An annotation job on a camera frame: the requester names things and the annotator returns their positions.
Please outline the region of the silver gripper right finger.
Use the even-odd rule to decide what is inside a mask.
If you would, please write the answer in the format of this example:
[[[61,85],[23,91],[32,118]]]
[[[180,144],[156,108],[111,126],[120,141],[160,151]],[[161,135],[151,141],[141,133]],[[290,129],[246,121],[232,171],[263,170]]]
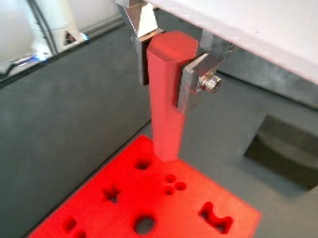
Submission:
[[[216,70],[235,46],[207,30],[202,31],[199,54],[184,66],[176,108],[186,112],[192,104],[191,96],[200,91],[215,93],[220,88]]]

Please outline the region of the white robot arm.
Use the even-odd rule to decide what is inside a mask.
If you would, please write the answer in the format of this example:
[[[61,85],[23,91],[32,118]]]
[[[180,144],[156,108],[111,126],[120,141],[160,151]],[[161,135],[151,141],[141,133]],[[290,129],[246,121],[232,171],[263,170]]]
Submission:
[[[27,18],[33,26],[32,52],[14,59],[0,72],[0,82],[9,78],[12,70],[29,63],[40,62],[56,56],[69,47],[88,40],[73,22],[68,0],[25,0]],[[153,36],[163,30],[156,25],[152,5],[144,0],[115,0],[123,20],[132,31],[132,42],[137,57],[137,73],[141,85],[149,83],[147,48]],[[235,46],[212,33],[202,33],[202,55],[183,69],[182,85],[177,87],[176,106],[184,110],[188,95],[202,90],[215,92],[220,87],[220,78],[215,75],[218,66]]]

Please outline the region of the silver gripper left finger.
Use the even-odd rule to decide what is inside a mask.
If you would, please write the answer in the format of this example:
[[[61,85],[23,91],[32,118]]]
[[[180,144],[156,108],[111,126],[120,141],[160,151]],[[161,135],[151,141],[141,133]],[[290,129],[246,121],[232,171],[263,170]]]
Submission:
[[[123,20],[131,30],[132,45],[137,59],[137,80],[145,86],[149,83],[147,47],[151,38],[163,32],[157,27],[153,7],[144,0],[115,0]]]

